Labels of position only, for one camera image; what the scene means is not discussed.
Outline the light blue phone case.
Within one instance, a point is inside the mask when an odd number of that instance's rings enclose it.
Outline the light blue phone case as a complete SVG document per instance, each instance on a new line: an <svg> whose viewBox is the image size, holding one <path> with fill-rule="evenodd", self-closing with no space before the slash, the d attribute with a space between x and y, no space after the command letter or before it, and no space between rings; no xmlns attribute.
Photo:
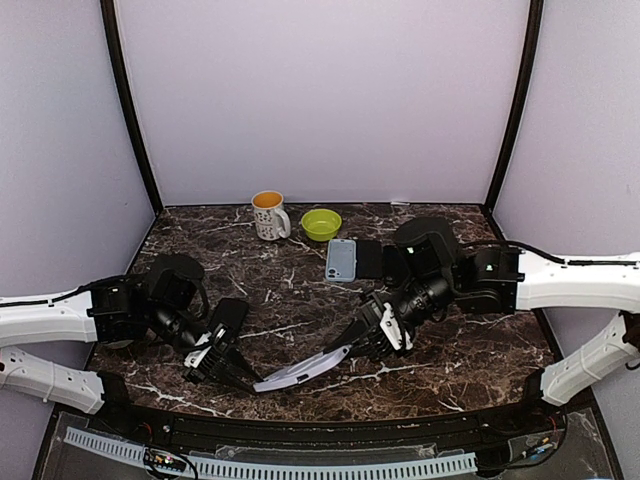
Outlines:
<svg viewBox="0 0 640 480"><path fill-rule="evenodd" d="M327 248L325 279L329 282L350 283L356 278L356 241L331 239Z"/></svg>

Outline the dark green phone case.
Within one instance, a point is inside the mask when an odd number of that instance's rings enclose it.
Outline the dark green phone case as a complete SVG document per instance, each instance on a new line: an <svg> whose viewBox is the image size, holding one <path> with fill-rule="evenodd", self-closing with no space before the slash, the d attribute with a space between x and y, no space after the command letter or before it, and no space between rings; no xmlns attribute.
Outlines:
<svg viewBox="0 0 640 480"><path fill-rule="evenodd" d="M409 268L396 246L383 247L382 265L382 280L387 288L398 288L410 277Z"/></svg>

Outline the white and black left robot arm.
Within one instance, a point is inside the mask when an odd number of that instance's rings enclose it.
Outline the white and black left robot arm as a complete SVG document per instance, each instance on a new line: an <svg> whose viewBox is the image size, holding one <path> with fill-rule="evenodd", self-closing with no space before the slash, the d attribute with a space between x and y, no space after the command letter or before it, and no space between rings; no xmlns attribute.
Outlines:
<svg viewBox="0 0 640 480"><path fill-rule="evenodd" d="M120 436L141 427L124 379L76 370L24 351L54 341L117 344L154 333L181 355L189 382L212 381L251 392L260 375L236 346L248 313L242 300L209 304L205 271L184 254L161 254L141 274L117 275L46 296L1 303L1 385L87 414L101 412Z"/></svg>

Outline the black phone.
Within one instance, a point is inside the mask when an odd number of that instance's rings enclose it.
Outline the black phone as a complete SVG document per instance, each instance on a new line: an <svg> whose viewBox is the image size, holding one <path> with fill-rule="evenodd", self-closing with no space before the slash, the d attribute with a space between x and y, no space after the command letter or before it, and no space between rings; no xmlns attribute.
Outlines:
<svg viewBox="0 0 640 480"><path fill-rule="evenodd" d="M380 241L356 241L356 278L378 280L383 276L383 247Z"/></svg>
<svg viewBox="0 0 640 480"><path fill-rule="evenodd" d="M238 337L249 313L249 304L240 299L223 298L216 305L208 322L214 344L230 344Z"/></svg>

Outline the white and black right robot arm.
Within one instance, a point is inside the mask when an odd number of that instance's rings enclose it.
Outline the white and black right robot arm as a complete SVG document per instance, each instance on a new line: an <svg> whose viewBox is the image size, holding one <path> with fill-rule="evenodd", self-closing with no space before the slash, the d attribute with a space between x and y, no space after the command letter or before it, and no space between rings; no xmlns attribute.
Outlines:
<svg viewBox="0 0 640 480"><path fill-rule="evenodd" d="M416 329L441 321L450 305L468 314L511 314L543 308L615 310L608 325L565 359L531 374L523 402L510 413L521 434L534 432L550 407L639 358L639 255L557 257L519 242L478 241L466 254L442 217L402 224L393 241L408 270L398 291L370 293L327 352L378 360L403 356Z"/></svg>

